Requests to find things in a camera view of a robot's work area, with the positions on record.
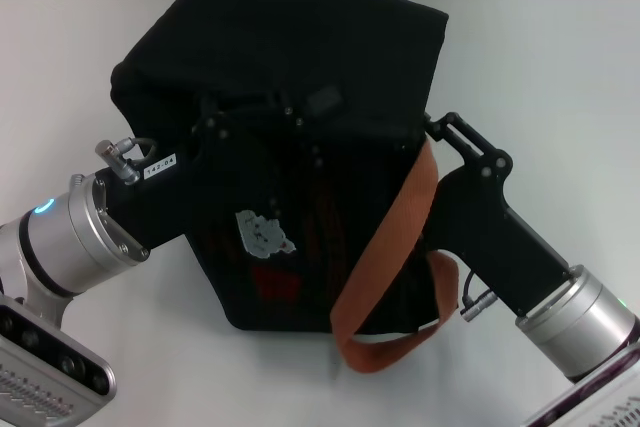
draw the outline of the metal connector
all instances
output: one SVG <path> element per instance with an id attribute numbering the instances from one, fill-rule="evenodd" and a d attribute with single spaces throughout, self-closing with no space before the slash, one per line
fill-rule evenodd
<path id="1" fill-rule="evenodd" d="M 132 139 L 121 140 L 115 145 L 109 140 L 103 140 L 96 145 L 95 149 L 96 154 L 127 185 L 133 185 L 140 180 L 140 172 L 123 156 L 123 154 L 133 149 L 133 145 Z"/>
<path id="2" fill-rule="evenodd" d="M 487 291 L 480 297 L 478 297 L 478 299 L 473 304 L 463 309 L 460 312 L 460 315 L 462 315 L 462 318 L 467 322 L 471 322 L 473 319 L 479 316 L 483 310 L 491 307 L 496 300 L 498 300 L 498 296 L 491 291 Z"/>

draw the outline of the white patch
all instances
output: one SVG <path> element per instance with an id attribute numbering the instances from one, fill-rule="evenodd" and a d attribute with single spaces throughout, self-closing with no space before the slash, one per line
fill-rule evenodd
<path id="1" fill-rule="evenodd" d="M 148 179 L 149 177 L 153 177 L 154 175 L 159 174 L 163 170 L 170 169 L 175 165 L 178 165 L 178 161 L 176 160 L 176 154 L 171 154 L 169 157 L 165 157 L 164 159 L 159 160 L 155 164 L 152 164 L 146 169 L 144 169 L 144 178 Z"/>
<path id="2" fill-rule="evenodd" d="M 287 239 L 277 219 L 267 220 L 251 210 L 236 213 L 238 229 L 245 250 L 259 259 L 268 259 L 271 254 L 290 254 L 296 246 Z"/>

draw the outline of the black fabric cover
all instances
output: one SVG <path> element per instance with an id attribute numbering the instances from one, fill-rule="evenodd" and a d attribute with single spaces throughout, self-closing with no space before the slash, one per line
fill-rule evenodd
<path id="1" fill-rule="evenodd" d="M 176 0 L 115 68 L 114 103 L 165 152 L 191 135 L 203 92 L 283 91 L 293 105 L 327 86 L 341 96 L 312 146 L 256 132 L 288 193 L 280 223 L 293 254 L 249 255 L 233 212 L 188 234 L 233 325 L 330 330 L 331 306 L 423 140 L 446 22 L 406 0 Z M 437 318 L 425 262 L 412 256 L 362 332 L 412 332 Z"/>

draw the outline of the orange strap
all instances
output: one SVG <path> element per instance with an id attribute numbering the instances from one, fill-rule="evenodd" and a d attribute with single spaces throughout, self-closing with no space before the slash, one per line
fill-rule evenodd
<path id="1" fill-rule="evenodd" d="M 364 249 L 331 310 L 331 325 L 347 365 L 370 373 L 388 367 L 435 334 L 458 304 L 458 267 L 438 252 L 428 254 L 440 321 L 415 334 L 388 342 L 353 340 L 414 249 L 429 215 L 438 169 L 429 142 L 418 154 L 402 188 Z"/>

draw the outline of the camera lens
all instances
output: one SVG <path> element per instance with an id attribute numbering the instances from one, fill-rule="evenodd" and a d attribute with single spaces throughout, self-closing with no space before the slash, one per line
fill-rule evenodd
<path id="1" fill-rule="evenodd" d="M 92 379 L 94 390 L 100 395 L 106 395 L 109 392 L 109 381 L 103 372 L 93 376 Z"/>
<path id="2" fill-rule="evenodd" d="M 27 349 L 35 349 L 38 346 L 40 339 L 38 338 L 38 334 L 36 334 L 33 330 L 25 330 L 22 333 L 22 345 L 24 345 Z"/>
<path id="3" fill-rule="evenodd" d="M 69 355 L 63 355 L 60 357 L 60 370 L 67 374 L 69 377 L 73 377 L 77 380 L 84 379 L 85 367 L 84 362 L 80 358 L 74 358 Z"/>
<path id="4" fill-rule="evenodd" d="M 73 375 L 76 370 L 76 364 L 73 362 L 71 357 L 67 357 L 66 355 L 62 357 L 60 360 L 60 368 L 67 375 Z"/>
<path id="5" fill-rule="evenodd" d="M 13 330 L 13 320 L 8 315 L 3 315 L 0 317 L 0 332 L 3 334 L 8 334 Z"/>

